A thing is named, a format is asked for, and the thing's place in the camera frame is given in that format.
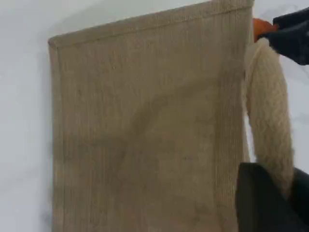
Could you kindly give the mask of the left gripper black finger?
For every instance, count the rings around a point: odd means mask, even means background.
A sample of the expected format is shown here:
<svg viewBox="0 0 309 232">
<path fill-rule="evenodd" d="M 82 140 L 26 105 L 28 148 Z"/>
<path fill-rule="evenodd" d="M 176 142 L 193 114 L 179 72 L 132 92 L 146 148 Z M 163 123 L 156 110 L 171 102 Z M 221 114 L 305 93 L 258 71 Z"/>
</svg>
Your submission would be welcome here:
<svg viewBox="0 0 309 232">
<path fill-rule="evenodd" d="M 293 209 L 302 222 L 304 231 L 309 231 L 309 174 L 295 168 L 292 187 Z"/>
<path fill-rule="evenodd" d="M 236 212 L 240 232 L 291 232 L 287 201 L 267 171 L 255 163 L 241 163 L 237 178 Z"/>
</svg>

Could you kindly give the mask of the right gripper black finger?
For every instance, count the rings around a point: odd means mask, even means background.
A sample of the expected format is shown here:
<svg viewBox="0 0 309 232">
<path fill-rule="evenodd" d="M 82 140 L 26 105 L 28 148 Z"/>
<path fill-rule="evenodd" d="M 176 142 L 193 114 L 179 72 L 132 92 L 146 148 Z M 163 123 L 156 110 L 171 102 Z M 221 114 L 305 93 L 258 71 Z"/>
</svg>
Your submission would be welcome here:
<svg viewBox="0 0 309 232">
<path fill-rule="evenodd" d="M 273 25 L 278 30 L 309 27 L 309 8 L 273 18 Z"/>
<path fill-rule="evenodd" d="M 287 57 L 299 65 L 309 64 L 309 29 L 289 28 L 268 33 L 257 37 L 265 38 L 278 54 Z"/>
</svg>

